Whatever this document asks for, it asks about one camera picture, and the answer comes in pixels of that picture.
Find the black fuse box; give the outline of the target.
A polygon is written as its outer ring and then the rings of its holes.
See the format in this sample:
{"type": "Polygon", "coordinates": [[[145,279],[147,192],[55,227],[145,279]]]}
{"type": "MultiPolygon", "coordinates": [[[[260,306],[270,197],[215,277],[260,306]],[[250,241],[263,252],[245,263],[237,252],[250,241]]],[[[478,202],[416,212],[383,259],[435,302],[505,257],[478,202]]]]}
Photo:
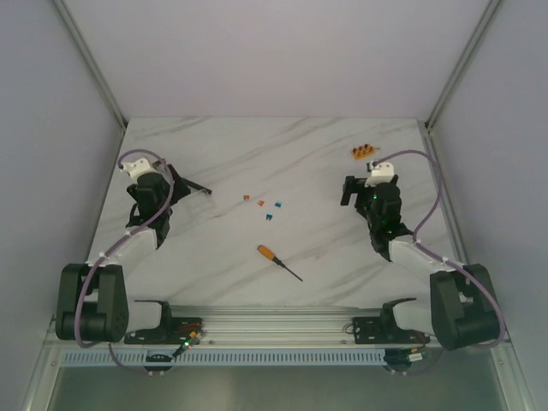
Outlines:
{"type": "Polygon", "coordinates": [[[346,176],[344,184],[342,186],[342,198],[340,201],[341,206],[347,206],[350,202],[350,198],[354,194],[360,194],[365,187],[365,179],[355,176],[346,176]]]}

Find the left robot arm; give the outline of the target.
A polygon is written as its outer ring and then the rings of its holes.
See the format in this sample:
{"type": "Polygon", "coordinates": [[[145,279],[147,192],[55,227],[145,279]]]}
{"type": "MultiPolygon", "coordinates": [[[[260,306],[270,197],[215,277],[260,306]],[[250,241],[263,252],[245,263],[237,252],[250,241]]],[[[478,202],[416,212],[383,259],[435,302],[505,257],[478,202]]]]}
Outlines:
{"type": "Polygon", "coordinates": [[[57,297],[57,338],[92,343],[117,343],[126,334],[144,330],[156,344],[169,342],[176,328],[163,315],[164,303],[132,300],[126,277],[165,242],[172,207],[191,189],[172,164],[155,163],[132,176],[127,193],[134,201],[122,238],[97,260],[65,265],[57,297]]]}

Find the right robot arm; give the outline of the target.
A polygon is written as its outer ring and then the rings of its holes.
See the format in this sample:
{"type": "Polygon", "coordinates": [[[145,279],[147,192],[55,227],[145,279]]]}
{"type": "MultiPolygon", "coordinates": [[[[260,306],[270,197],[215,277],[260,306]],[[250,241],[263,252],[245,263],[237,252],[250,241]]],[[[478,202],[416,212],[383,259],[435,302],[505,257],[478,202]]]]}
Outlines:
{"type": "Polygon", "coordinates": [[[365,218],[373,250],[426,285],[423,297],[402,297],[383,304],[380,334],[397,342],[409,331],[435,337],[449,351],[475,346],[493,348],[506,326],[489,271],[481,264],[464,265],[422,245],[401,216],[397,178],[357,182],[355,210],[365,218]]]}

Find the orange terminal block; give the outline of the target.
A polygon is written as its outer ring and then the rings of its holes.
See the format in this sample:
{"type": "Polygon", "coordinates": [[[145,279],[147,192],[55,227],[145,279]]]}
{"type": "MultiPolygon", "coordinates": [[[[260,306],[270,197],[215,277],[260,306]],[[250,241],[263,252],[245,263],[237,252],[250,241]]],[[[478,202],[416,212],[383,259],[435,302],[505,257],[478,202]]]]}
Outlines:
{"type": "Polygon", "coordinates": [[[363,146],[358,146],[353,148],[351,151],[351,154],[354,159],[361,160],[376,154],[377,151],[378,151],[378,148],[376,146],[365,144],[363,146]]]}

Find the orange handled screwdriver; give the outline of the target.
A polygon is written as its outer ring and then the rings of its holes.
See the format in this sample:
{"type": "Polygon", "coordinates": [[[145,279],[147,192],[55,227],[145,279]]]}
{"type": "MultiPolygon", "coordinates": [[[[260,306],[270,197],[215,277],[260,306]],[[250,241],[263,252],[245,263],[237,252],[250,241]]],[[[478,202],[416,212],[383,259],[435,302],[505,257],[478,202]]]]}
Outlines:
{"type": "Polygon", "coordinates": [[[300,282],[303,281],[301,277],[299,277],[296,273],[290,270],[268,247],[264,245],[259,245],[257,247],[257,250],[263,257],[265,257],[266,259],[270,260],[272,263],[278,265],[279,267],[289,272],[297,280],[299,280],[300,282]]]}

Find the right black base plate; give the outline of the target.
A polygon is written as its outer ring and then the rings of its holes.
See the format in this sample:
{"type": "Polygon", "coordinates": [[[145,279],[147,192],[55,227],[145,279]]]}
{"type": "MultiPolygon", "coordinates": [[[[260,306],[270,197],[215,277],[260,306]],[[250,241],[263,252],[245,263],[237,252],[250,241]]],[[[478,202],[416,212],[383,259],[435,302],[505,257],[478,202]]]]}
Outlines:
{"type": "Polygon", "coordinates": [[[356,344],[426,345],[430,337],[419,331],[405,331],[385,323],[380,317],[354,317],[352,330],[356,344]]]}

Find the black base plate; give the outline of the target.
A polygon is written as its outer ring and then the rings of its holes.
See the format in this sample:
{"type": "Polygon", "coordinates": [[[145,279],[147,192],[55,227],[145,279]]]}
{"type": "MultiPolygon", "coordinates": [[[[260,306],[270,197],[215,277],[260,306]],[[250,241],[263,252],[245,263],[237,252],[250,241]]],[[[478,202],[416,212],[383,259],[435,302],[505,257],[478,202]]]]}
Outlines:
{"type": "Polygon", "coordinates": [[[426,345],[430,337],[419,331],[405,331],[385,323],[380,317],[354,317],[352,330],[356,344],[426,345]]]}
{"type": "Polygon", "coordinates": [[[162,321],[154,329],[134,331],[124,338],[128,345],[179,345],[202,331],[203,319],[199,317],[172,318],[162,321]]]}

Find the aluminium mounting rail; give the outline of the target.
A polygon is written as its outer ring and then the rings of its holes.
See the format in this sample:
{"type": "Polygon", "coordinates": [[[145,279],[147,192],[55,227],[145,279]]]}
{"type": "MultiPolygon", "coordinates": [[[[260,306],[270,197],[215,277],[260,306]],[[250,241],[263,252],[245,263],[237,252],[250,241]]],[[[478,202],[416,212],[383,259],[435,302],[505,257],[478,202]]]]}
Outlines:
{"type": "MultiPolygon", "coordinates": [[[[405,348],[407,344],[356,344],[352,330],[354,317],[380,317],[381,309],[352,307],[183,307],[165,309],[162,321],[172,318],[203,319],[202,345],[215,348],[337,348],[367,346],[405,348]]],[[[142,325],[130,325],[127,335],[146,330],[142,325]]],[[[145,345],[135,346],[181,346],[145,345]]]]}

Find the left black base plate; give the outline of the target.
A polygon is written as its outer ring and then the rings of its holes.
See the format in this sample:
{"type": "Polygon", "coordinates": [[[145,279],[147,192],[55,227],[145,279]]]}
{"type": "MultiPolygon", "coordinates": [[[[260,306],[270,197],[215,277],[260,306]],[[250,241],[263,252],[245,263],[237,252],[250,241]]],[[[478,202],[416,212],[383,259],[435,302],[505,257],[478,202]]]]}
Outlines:
{"type": "Polygon", "coordinates": [[[124,338],[128,345],[179,345],[202,331],[203,319],[199,317],[172,318],[162,321],[154,329],[134,331],[124,338]]]}

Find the left aluminium frame post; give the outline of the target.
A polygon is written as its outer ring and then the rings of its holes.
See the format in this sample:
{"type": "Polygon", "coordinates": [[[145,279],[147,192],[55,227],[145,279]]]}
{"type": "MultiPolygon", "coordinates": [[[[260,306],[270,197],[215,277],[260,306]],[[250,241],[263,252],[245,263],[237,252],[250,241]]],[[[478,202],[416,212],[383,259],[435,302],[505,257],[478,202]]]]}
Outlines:
{"type": "Polygon", "coordinates": [[[94,58],[92,51],[88,46],[83,33],[80,30],[78,23],[76,22],[68,5],[63,0],[52,0],[51,3],[57,12],[57,15],[60,17],[63,26],[67,30],[68,35],[78,51],[82,62],[86,66],[88,74],[91,76],[94,84],[98,88],[99,94],[101,95],[101,98],[103,99],[109,113],[119,128],[122,131],[125,131],[128,126],[128,120],[123,115],[122,110],[116,101],[115,95],[108,85],[102,70],[99,68],[99,65],[97,64],[96,59],[94,58]]]}

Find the aluminium frame post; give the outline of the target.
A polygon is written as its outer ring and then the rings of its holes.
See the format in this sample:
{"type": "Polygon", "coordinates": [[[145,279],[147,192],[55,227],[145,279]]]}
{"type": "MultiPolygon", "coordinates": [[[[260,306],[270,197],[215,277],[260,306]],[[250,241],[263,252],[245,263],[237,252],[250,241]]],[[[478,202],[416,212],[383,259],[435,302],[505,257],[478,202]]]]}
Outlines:
{"type": "Polygon", "coordinates": [[[86,66],[88,74],[91,76],[94,84],[98,88],[99,94],[101,95],[101,98],[103,99],[109,113],[119,128],[122,131],[125,131],[128,126],[128,120],[123,115],[122,110],[116,101],[115,95],[108,85],[102,70],[99,68],[99,65],[97,64],[96,59],[94,58],[92,51],[88,46],[83,33],[80,30],[78,23],[76,22],[68,5],[63,0],[52,0],[51,3],[57,12],[57,15],[60,17],[63,26],[67,30],[68,35],[78,51],[82,62],[86,66]]]}
{"type": "Polygon", "coordinates": [[[451,70],[448,80],[444,83],[444,87],[439,94],[436,103],[433,105],[429,117],[426,119],[425,127],[429,133],[434,130],[436,124],[443,115],[446,106],[452,99],[457,87],[459,87],[465,74],[473,63],[480,47],[485,41],[486,35],[504,4],[504,0],[489,0],[487,2],[467,43],[460,53],[455,66],[451,70]]]}

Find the right aluminium frame post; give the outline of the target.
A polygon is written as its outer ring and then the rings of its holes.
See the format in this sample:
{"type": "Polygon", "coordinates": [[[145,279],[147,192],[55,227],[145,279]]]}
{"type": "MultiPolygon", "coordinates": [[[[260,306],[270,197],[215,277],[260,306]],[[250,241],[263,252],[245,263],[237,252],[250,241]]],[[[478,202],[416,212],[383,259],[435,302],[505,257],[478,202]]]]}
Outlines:
{"type": "Polygon", "coordinates": [[[448,80],[444,83],[444,87],[439,94],[436,103],[433,105],[429,117],[426,119],[425,127],[429,133],[434,130],[436,124],[443,115],[446,106],[452,99],[457,87],[459,87],[465,74],[473,63],[480,47],[485,41],[486,35],[504,4],[504,0],[489,0],[487,2],[467,43],[460,53],[455,66],[451,70],[448,80]]]}

